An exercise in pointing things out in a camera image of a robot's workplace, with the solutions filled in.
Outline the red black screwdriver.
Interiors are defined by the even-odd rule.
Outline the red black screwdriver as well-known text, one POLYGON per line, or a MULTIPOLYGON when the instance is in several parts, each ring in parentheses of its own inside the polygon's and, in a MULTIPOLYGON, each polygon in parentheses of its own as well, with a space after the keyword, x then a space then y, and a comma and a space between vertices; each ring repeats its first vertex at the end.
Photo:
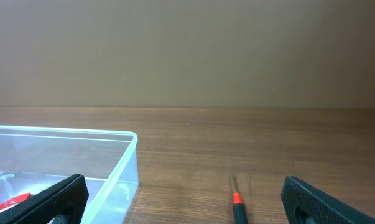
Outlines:
POLYGON ((233 192, 233 216, 235 224, 248 224, 248 217, 246 214, 246 209, 244 202, 242 200, 241 194, 238 190, 236 178, 233 175, 229 177, 231 190, 233 192))

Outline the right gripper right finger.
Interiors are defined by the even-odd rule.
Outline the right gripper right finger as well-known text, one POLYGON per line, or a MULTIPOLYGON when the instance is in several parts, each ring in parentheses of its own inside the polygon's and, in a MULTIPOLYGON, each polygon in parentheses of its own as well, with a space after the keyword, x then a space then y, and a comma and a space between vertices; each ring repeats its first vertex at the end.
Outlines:
POLYGON ((281 200, 290 224, 375 224, 375 218, 294 176, 285 178, 281 200))

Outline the red handled snips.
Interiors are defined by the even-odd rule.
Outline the red handled snips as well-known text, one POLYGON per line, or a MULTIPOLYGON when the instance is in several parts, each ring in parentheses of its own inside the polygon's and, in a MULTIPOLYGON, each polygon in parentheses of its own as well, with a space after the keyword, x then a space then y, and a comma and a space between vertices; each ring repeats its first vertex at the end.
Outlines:
POLYGON ((8 210, 10 208, 12 208, 13 206, 23 202, 23 201, 26 201, 27 199, 31 198, 32 194, 31 193, 25 193, 25 194, 22 194, 22 195, 18 195, 14 198, 11 198, 5 202, 1 202, 0 203, 0 213, 5 211, 5 210, 8 210))

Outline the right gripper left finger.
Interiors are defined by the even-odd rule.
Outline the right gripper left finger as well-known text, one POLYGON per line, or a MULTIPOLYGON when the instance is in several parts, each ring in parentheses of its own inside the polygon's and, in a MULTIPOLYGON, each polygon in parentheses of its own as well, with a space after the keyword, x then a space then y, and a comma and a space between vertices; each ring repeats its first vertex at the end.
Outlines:
POLYGON ((80 224, 88 200, 85 177, 73 174, 0 213, 0 224, 80 224))

